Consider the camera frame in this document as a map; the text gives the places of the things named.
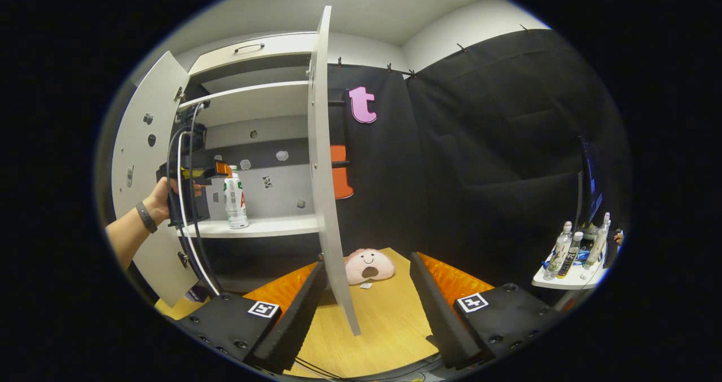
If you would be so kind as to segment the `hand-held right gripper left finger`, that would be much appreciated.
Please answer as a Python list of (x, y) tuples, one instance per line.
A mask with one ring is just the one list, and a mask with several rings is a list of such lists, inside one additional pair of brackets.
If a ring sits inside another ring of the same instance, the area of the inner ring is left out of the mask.
[(296, 361), (327, 283), (325, 264), (318, 261), (248, 296), (212, 298), (176, 326), (232, 361), (282, 374)]

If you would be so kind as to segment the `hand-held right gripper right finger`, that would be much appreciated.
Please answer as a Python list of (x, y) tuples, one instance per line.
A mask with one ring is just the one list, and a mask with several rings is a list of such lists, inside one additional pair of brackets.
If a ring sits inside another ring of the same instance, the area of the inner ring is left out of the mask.
[(516, 284), (493, 287), (420, 252), (410, 256), (410, 277), (445, 367), (500, 361), (564, 318)]

